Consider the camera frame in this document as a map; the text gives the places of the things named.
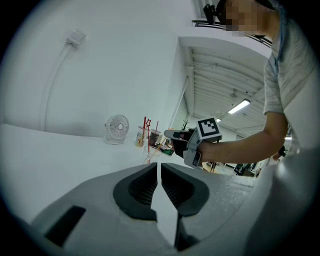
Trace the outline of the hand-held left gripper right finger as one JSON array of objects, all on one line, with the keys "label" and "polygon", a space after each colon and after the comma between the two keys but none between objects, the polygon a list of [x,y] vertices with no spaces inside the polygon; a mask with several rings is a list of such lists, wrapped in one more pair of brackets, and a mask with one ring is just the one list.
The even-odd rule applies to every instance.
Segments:
[{"label": "hand-held left gripper right finger", "polygon": [[252,177],[161,164],[161,185],[177,210],[174,247],[192,247],[217,231],[253,191]]}]

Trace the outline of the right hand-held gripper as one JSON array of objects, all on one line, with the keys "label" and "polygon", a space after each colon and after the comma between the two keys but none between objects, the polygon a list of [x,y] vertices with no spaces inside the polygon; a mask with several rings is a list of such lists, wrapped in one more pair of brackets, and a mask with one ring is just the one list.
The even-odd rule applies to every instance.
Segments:
[{"label": "right hand-held gripper", "polygon": [[198,148],[202,142],[218,143],[222,139],[214,117],[200,119],[195,128],[188,130],[165,130],[164,136],[172,140],[175,153],[191,168],[201,165],[202,154]]}]

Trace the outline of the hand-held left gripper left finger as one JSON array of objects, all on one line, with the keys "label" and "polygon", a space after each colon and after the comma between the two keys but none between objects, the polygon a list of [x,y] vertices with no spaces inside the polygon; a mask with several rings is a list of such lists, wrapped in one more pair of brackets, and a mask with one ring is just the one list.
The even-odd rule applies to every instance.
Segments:
[{"label": "hand-held left gripper left finger", "polygon": [[151,208],[157,164],[101,175],[44,208],[31,225],[64,253],[172,253]]}]

